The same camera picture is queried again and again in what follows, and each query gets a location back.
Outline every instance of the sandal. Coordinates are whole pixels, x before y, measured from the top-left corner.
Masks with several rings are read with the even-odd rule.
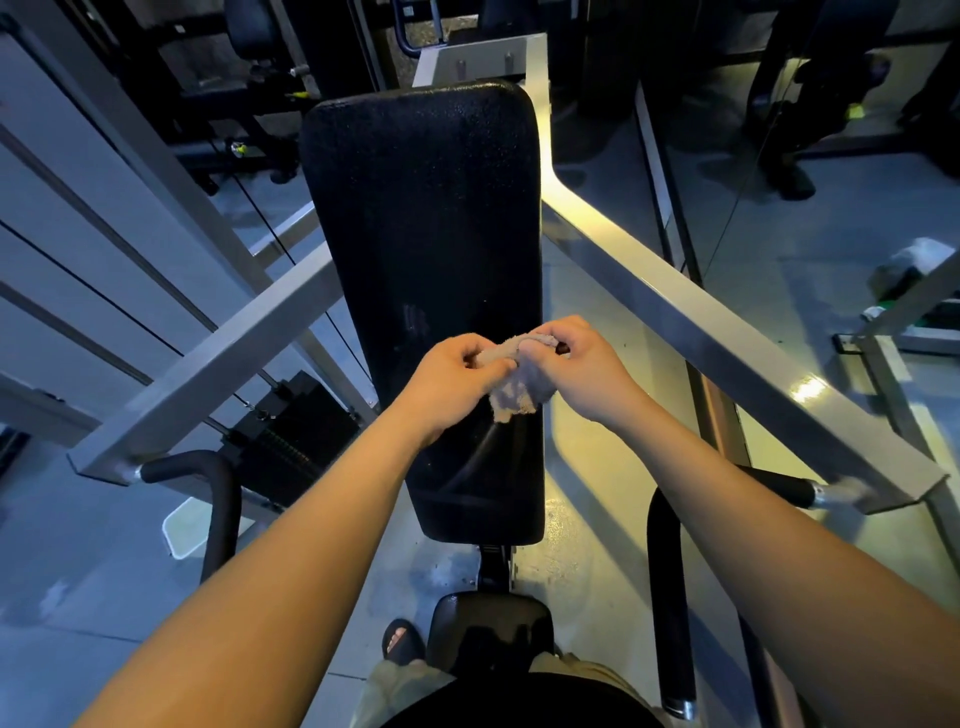
[[[396,641],[393,648],[390,648],[390,640],[394,638],[396,630],[403,629],[403,635]],[[417,631],[417,627],[408,619],[394,619],[387,625],[387,630],[383,633],[383,659],[405,667],[414,660],[423,660],[426,658],[426,647],[423,645],[423,639]]]

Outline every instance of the gray towel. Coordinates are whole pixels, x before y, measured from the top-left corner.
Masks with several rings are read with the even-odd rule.
[[[534,339],[551,349],[556,349],[560,343],[546,334],[523,333],[493,349],[478,353],[473,360],[474,366],[483,367],[497,359],[509,357],[519,365],[500,386],[490,392],[494,422],[508,423],[514,415],[532,415],[556,391],[535,364],[520,356],[520,342],[526,339]]]

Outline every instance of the black slipper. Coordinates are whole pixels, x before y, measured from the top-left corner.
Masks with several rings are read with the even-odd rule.
[[[394,648],[387,651],[390,646],[390,640],[394,638],[396,630],[403,627],[406,631],[403,636],[396,641]],[[394,619],[387,625],[387,631],[383,633],[383,659],[390,660],[401,667],[410,665],[414,660],[423,660],[426,658],[426,647],[423,645],[423,639],[417,631],[417,627],[408,619]]]

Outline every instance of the right hand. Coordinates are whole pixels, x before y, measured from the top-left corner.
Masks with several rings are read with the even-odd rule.
[[[537,365],[574,411],[609,429],[636,416],[647,395],[627,373],[613,347],[580,316],[567,316],[535,328],[570,347],[570,357],[557,356],[538,341],[520,343],[523,356]]]

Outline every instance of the gray metal frame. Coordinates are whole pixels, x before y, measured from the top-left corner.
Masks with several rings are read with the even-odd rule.
[[[960,331],[914,326],[960,285],[960,251],[937,266],[892,306],[854,334],[837,334],[841,353],[861,354],[893,428],[948,473],[925,495],[941,538],[960,570],[960,472],[956,455],[924,402],[901,352],[960,355]]]
[[[0,12],[20,45],[57,80],[164,207],[245,290],[254,296],[266,290],[272,281],[262,262],[193,182],[55,0],[0,0]],[[340,290],[335,277],[331,284]],[[288,345],[344,405],[365,422],[373,420],[370,403],[309,329],[302,329]]]
[[[70,450],[77,473],[131,482],[323,315],[340,295],[336,275],[324,244]]]
[[[0,422],[72,448],[100,421],[0,372]]]
[[[544,234],[816,472],[869,484],[872,494],[859,503],[865,512],[916,502],[943,481],[946,473],[928,457],[560,183],[550,148],[546,36],[521,40],[525,89],[540,126]],[[456,54],[472,58],[475,49],[427,49],[421,63],[456,69]],[[318,300],[335,275],[328,255],[323,247],[308,256],[74,448],[78,472],[120,482],[131,464],[172,447],[235,380],[245,381],[332,303]]]

